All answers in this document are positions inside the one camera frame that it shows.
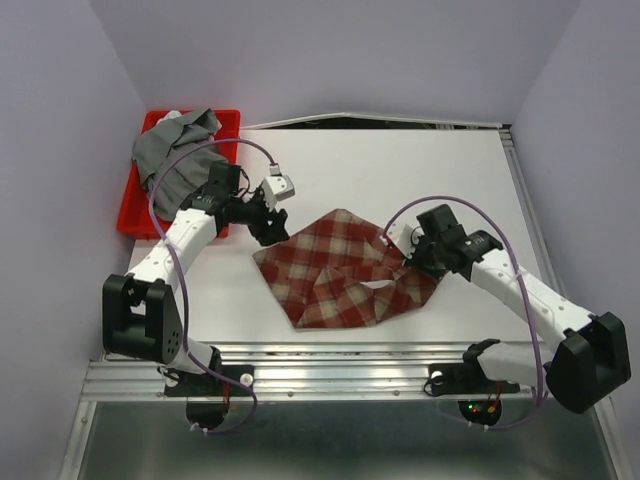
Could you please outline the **red plaid skirt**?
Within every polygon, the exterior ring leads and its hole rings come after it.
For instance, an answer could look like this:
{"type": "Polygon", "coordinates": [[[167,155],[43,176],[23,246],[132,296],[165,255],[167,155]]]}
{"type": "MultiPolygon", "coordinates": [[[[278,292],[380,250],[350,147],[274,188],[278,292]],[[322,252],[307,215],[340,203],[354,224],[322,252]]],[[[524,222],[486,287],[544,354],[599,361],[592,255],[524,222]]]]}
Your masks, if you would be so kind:
{"type": "Polygon", "coordinates": [[[253,255],[296,330],[373,327],[420,309],[438,281],[404,265],[382,228],[335,209],[253,255]]]}

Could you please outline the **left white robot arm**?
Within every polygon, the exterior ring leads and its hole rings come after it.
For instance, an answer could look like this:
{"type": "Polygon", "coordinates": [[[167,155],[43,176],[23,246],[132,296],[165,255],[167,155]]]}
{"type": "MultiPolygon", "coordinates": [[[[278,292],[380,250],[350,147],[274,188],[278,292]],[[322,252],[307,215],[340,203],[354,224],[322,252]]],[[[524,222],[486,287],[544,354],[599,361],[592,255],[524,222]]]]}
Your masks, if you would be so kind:
{"type": "Polygon", "coordinates": [[[251,198],[243,200],[241,173],[238,165],[212,164],[205,183],[187,196],[147,256],[126,274],[110,275],[102,288],[104,350],[188,373],[188,382],[202,394],[222,384],[221,355],[188,334],[189,308],[179,307],[175,299],[186,290],[186,272],[231,224],[246,226],[262,246],[289,237],[287,213],[277,204],[294,196],[290,178],[274,165],[251,198]]]}

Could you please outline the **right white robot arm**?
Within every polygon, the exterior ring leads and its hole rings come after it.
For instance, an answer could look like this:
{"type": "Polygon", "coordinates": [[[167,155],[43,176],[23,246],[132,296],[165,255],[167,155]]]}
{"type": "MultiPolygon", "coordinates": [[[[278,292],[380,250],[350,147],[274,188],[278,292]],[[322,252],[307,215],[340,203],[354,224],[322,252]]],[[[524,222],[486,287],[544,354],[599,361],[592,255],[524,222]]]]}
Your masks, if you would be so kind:
{"type": "Polygon", "coordinates": [[[626,330],[614,314],[577,306],[517,262],[499,232],[465,231],[451,208],[439,205],[386,232],[408,266],[435,280],[458,274],[500,301],[529,327],[531,344],[486,339],[458,363],[438,364],[426,394],[480,395],[529,386],[582,414],[631,377],[626,330]]]}

